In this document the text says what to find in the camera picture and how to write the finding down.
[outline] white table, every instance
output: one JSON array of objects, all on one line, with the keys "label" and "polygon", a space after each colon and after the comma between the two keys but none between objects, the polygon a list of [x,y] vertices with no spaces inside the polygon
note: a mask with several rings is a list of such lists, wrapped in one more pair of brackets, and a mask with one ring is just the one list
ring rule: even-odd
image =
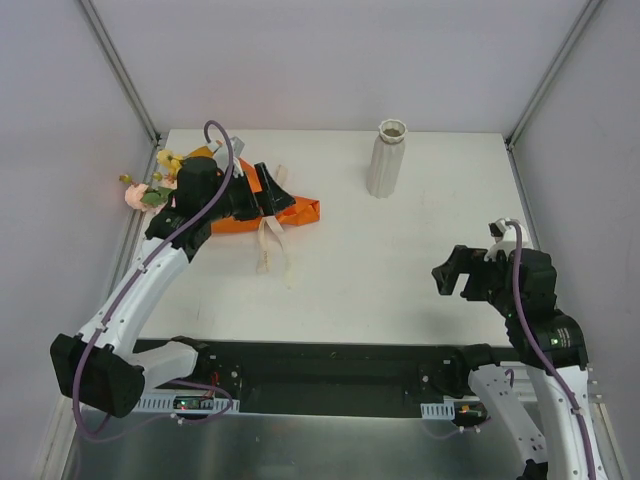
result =
[{"label": "white table", "polygon": [[[502,137],[409,133],[395,193],[365,187],[374,132],[231,131],[249,163],[289,170],[285,189],[320,200],[321,220],[285,226],[294,288],[272,239],[272,271],[256,273],[256,233],[215,235],[169,287],[141,338],[509,345],[502,317],[457,292],[441,297],[431,269],[456,244],[488,247],[487,224],[524,221]],[[201,130],[172,130],[187,154]]]}]

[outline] white wall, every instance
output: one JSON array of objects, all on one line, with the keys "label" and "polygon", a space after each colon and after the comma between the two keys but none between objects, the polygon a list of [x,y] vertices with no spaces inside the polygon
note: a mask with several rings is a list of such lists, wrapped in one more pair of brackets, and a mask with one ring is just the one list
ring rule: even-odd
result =
[{"label": "white wall", "polygon": [[33,478],[58,398],[49,345],[105,293],[150,144],[71,0],[0,6],[0,477]]},{"label": "white wall", "polygon": [[560,299],[640,471],[640,3],[605,2],[516,146]]},{"label": "white wall", "polygon": [[95,0],[162,131],[509,133],[585,0]]}]

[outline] yellow flower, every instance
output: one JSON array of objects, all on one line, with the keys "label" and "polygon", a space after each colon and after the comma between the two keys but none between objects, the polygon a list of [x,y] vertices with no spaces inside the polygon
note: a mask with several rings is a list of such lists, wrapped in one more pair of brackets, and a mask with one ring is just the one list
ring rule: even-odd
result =
[{"label": "yellow flower", "polygon": [[168,170],[172,177],[176,177],[182,168],[184,157],[182,155],[174,155],[171,150],[160,150],[156,157],[158,163]]}]

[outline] beige ribbon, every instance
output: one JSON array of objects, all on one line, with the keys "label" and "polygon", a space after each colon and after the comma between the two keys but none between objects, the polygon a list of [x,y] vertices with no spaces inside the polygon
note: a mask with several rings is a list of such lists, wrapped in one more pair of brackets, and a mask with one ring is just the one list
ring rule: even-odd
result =
[{"label": "beige ribbon", "polygon": [[[284,187],[287,180],[287,169],[283,165],[279,165],[276,169],[276,183]],[[284,283],[287,288],[293,288],[293,260],[291,259],[289,242],[284,235],[284,229],[278,219],[273,215],[262,217],[260,226],[258,227],[258,244],[260,245],[260,258],[258,259],[258,273],[267,273],[271,268],[271,257],[269,255],[269,244],[267,242],[267,234],[265,224],[271,229],[273,234],[280,243],[282,255],[284,257]]]}]

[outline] orange paper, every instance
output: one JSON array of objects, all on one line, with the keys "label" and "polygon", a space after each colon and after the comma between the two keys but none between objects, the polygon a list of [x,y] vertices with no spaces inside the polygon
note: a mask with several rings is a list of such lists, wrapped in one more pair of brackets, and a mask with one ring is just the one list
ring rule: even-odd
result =
[{"label": "orange paper", "polygon": [[[208,147],[201,147],[191,152],[189,157],[212,157],[213,154]],[[249,185],[251,185],[252,192],[260,192],[260,182],[258,181],[258,175],[253,166],[249,165],[242,158],[240,158],[242,164],[242,170],[244,170],[247,178],[249,179]],[[313,223],[320,220],[320,201],[313,200],[311,198],[297,197],[296,203],[291,207],[285,209],[276,215],[278,222],[283,225],[305,225],[307,223]],[[211,231],[213,233],[241,233],[251,232],[258,230],[260,226],[260,218],[255,220],[248,220],[246,222],[239,222],[233,218],[224,218],[211,225]]]}]

